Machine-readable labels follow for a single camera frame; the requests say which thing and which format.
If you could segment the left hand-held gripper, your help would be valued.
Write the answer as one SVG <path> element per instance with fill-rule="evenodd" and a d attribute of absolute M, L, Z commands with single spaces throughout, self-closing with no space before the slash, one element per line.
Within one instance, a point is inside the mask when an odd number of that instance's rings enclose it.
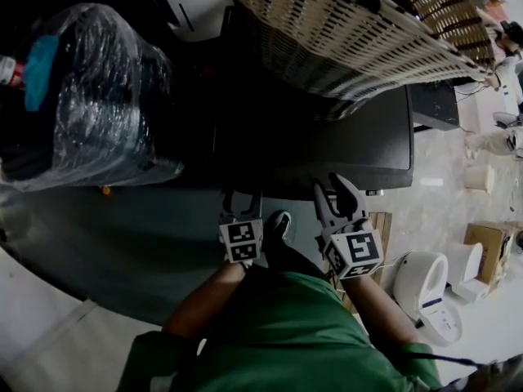
<path fill-rule="evenodd" d="M 262 214 L 262 192 L 258 190 L 252 195 L 248 209 L 241 211 L 241 219 L 233 216 L 234 192 L 234 189 L 225 189 L 222 193 L 219 239 L 230 263 L 254 261 L 262 252 L 263 222 L 260 217 L 251 216 Z"/>

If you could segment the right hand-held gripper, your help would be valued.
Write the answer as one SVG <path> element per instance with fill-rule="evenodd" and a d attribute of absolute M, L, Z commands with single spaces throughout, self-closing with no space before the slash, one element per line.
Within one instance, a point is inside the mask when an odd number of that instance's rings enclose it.
<path fill-rule="evenodd" d="M 337 211 L 324 185 L 318 179 L 313 184 L 315 213 L 323 227 L 317 238 L 320 252 L 336 280 L 372 274 L 384 255 L 380 233 L 367 217 L 364 197 L 343 176 L 330 172 L 329 180 L 336 194 Z M 340 217 L 346 219 L 337 223 Z"/>

